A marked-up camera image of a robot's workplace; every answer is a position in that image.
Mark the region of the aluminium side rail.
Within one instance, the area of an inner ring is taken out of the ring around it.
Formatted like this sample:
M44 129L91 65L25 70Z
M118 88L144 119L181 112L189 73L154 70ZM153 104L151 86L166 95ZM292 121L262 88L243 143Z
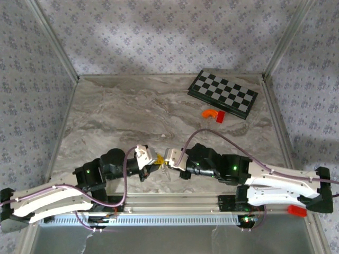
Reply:
M58 133L58 136L57 136L56 145L53 149L53 152L52 152L52 155L51 155L51 158L50 158L50 162L49 162L49 165L48 165L48 168L47 168L47 172L42 179L43 184L48 183L51 179L51 174L53 172L53 168L54 168L57 156L58 156L58 152L59 152L59 149L60 149L63 137L64 137L67 120L68 120L68 117L69 117L71 106L73 104L73 100L74 100L74 96L75 96L75 92L76 92L78 83L79 83L79 78L73 84L73 88L72 88L72 91L70 93L70 97L69 97L68 104L67 104L67 107L66 107L66 110L65 110L65 114L63 115L63 121L60 125L60 130L59 130L59 133Z
M283 155L284 164L291 169L296 169L292 156L291 142L287 134L286 125L282 119L278 100L273 90L272 79L267 79L265 78L265 75L262 75L261 86L273 120L273 126Z

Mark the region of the short aluminium frame post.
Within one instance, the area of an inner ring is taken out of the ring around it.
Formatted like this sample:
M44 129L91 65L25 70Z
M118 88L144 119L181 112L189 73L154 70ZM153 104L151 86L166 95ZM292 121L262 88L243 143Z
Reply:
M309 213L305 223L315 254L332 254L318 215Z

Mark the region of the thin aluminium wall rail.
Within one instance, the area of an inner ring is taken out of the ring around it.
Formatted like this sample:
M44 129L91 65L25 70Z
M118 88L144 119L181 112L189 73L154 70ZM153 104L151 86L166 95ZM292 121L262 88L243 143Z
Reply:
M196 77L198 74L143 74L143 75L80 75L79 79L113 79L113 78L158 78L158 77ZM263 77L260 73L226 73L217 74L220 77Z

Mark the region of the aluminium frame rail with slots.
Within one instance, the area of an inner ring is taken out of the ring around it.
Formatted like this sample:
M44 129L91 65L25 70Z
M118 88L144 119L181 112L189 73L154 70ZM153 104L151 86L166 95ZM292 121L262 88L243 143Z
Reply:
M124 214L194 214L194 213L218 213L217 194L132 194L117 213ZM297 196L291 192L281 193L278 189L256 190L249 198L251 205L266 205L268 209L287 209L289 205L304 208ZM112 211L98 211L94 209L91 201L76 196L57 201L50 205L36 209L35 215L41 218L53 215L72 213L80 211L85 214L93 213L109 214Z

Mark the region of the long red plastic block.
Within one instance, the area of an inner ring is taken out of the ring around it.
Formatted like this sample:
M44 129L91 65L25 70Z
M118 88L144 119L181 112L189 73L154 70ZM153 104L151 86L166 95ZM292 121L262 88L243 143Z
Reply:
M306 217L307 216L307 210L302 207L298 207L295 205L289 205L287 208L287 211L289 214L292 214L294 216L298 217Z

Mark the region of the grey metal panel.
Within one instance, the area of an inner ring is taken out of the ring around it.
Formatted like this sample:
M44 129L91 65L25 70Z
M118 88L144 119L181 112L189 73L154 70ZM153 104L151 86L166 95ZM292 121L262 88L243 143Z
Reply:
M236 226L41 227L30 254L315 254L302 223L274 220L250 232Z

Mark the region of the aluminium corner post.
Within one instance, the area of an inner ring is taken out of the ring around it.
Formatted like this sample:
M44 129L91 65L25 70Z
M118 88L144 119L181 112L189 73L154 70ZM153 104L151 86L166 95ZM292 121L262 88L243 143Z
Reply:
M75 71L71 60L68 58L65 50L63 49L60 40L58 39L56 33L54 32L48 17L45 15L43 9L39 5L37 0L24 0L27 4L28 8L34 15L37 23L41 27L42 32L48 39L49 43L51 44L52 49L54 50L56 56L59 58L61 64L63 65L64 69L68 73L69 77L72 79L73 82L77 83L79 80L79 76Z
M314 2L315 0L299 1L299 4L297 5L295 12L292 15L287 25L287 28L285 29L281 39L279 40L278 45L274 51L274 54L271 57L263 73L263 79L265 81L272 77L274 71L276 70L290 43L293 41L293 38L297 34L299 28L301 27L303 21L305 20Z

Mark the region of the black and grey chessboard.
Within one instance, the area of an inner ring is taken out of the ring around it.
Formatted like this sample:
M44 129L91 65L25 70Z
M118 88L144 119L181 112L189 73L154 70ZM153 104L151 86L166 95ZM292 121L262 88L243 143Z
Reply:
M200 71L188 95L245 120L258 93L207 71Z

